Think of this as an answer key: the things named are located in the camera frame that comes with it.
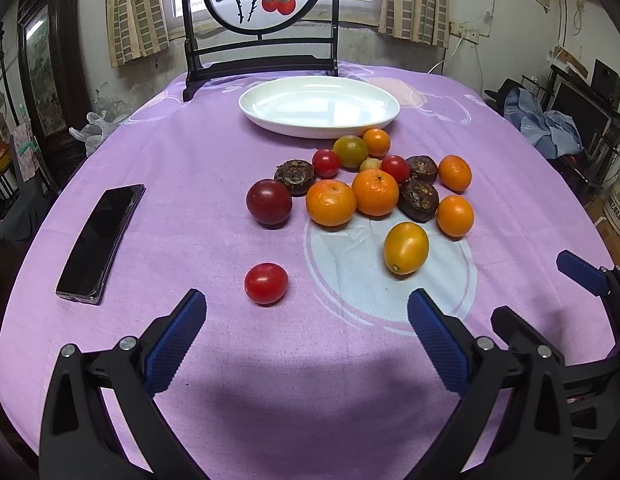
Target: oval plate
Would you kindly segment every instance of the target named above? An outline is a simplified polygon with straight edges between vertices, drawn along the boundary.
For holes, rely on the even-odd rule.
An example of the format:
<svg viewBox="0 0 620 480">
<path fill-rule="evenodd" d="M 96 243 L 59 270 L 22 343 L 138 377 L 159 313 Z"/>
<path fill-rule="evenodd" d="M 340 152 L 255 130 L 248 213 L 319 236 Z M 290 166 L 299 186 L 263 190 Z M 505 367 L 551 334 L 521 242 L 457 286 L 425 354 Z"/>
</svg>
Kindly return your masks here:
<svg viewBox="0 0 620 480">
<path fill-rule="evenodd" d="M 255 124 L 306 139 L 361 136 L 399 114 L 399 102 L 374 85 L 326 75 L 284 77 L 245 91 L 239 108 Z"/>
</svg>

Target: white plastic bag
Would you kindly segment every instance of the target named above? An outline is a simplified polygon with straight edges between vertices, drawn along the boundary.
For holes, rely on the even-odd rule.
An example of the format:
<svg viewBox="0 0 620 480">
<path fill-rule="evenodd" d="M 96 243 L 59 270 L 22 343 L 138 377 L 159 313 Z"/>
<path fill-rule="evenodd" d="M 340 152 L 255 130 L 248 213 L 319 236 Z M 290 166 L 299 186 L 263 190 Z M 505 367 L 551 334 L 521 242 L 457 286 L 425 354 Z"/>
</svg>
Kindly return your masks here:
<svg viewBox="0 0 620 480">
<path fill-rule="evenodd" d="M 82 127 L 81 131 L 70 128 L 70 134 L 75 139 L 85 142 L 85 155 L 90 156 L 119 125 L 106 122 L 95 112 L 88 112 L 86 119 L 88 124 Z"/>
</svg>

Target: blue gripper pad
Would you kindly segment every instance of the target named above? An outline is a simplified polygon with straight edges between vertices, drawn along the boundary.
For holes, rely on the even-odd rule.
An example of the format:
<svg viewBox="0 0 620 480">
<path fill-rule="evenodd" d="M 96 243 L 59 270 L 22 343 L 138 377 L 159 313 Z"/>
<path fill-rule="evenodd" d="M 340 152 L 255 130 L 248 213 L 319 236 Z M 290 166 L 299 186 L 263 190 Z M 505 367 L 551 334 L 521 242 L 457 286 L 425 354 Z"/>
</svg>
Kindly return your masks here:
<svg viewBox="0 0 620 480">
<path fill-rule="evenodd" d="M 155 322 L 167 321 L 167 326 L 144 361 L 144 390 L 149 396 L 164 392 L 170 386 L 183 358 L 205 322 L 205 296 L 192 289 L 172 314 Z"/>
<path fill-rule="evenodd" d="M 410 294 L 408 319 L 427 356 L 449 392 L 465 394 L 470 385 L 466 354 L 442 320 L 443 314 L 431 305 L 419 290 Z"/>
<path fill-rule="evenodd" d="M 610 291 L 605 275 L 570 251 L 558 253 L 556 266 L 560 272 L 595 296 L 604 296 Z"/>
</svg>

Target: blue cloth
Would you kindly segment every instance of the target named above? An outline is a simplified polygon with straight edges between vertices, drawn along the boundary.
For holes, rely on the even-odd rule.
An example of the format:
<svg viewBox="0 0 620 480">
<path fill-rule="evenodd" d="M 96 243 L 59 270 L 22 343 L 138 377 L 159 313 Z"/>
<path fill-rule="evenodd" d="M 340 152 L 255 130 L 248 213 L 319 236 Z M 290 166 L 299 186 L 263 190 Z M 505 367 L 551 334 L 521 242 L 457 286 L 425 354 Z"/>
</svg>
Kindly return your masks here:
<svg viewBox="0 0 620 480">
<path fill-rule="evenodd" d="M 506 97 L 504 117 L 519 130 L 547 160 L 583 151 L 581 137 L 570 116 L 549 110 L 525 88 L 512 88 Z"/>
</svg>

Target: red cherry tomato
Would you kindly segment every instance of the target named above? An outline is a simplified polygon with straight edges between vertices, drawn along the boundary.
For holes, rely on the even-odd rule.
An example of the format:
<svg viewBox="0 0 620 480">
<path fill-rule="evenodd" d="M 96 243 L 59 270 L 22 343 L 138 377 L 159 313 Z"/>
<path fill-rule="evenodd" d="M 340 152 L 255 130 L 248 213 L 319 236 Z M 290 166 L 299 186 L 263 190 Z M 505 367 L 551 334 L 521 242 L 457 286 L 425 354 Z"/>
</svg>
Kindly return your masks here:
<svg viewBox="0 0 620 480">
<path fill-rule="evenodd" d="M 318 150 L 312 157 L 314 172 L 321 178 L 332 178 L 339 172 L 339 157 L 332 150 Z"/>
<path fill-rule="evenodd" d="M 279 0 L 261 0 L 261 7 L 266 12 L 274 12 L 279 7 Z"/>
<path fill-rule="evenodd" d="M 279 0 L 277 9 L 279 10 L 279 13 L 284 16 L 292 14 L 296 9 L 296 0 Z"/>
<path fill-rule="evenodd" d="M 398 155 L 386 156 L 381 161 L 381 169 L 390 173 L 398 184 L 405 182 L 410 176 L 410 167 L 405 159 Z"/>
<path fill-rule="evenodd" d="M 287 290 L 287 272 L 277 264 L 259 264 L 245 275 L 245 293 L 254 303 L 267 305 L 283 298 Z"/>
<path fill-rule="evenodd" d="M 264 178 L 253 184 L 245 197 L 245 204 L 258 222 L 280 224 L 290 216 L 292 197 L 283 184 Z"/>
</svg>

